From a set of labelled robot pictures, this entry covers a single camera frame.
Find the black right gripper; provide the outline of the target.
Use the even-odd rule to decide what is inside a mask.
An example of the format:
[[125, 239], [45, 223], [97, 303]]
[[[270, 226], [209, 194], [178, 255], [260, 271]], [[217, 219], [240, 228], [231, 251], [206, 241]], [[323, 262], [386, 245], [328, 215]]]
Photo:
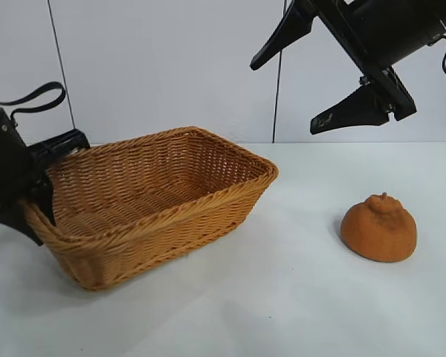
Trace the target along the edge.
[[317, 15], [360, 69], [360, 87], [311, 119], [317, 135], [353, 126], [382, 126], [389, 113], [402, 120], [417, 108], [393, 66], [446, 34], [446, 1], [292, 0], [267, 42], [250, 63], [258, 70], [311, 32]]

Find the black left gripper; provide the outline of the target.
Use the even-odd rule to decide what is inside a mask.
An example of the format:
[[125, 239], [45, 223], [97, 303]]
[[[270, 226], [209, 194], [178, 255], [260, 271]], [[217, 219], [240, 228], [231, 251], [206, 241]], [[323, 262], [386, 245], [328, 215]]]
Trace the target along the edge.
[[34, 202], [52, 225], [54, 188], [47, 169], [75, 151], [88, 149], [86, 135], [74, 128], [33, 145], [17, 131], [17, 114], [51, 110], [66, 98], [60, 83], [46, 83], [18, 100], [0, 102], [0, 224], [19, 231], [38, 246], [43, 242], [26, 222], [21, 199]]

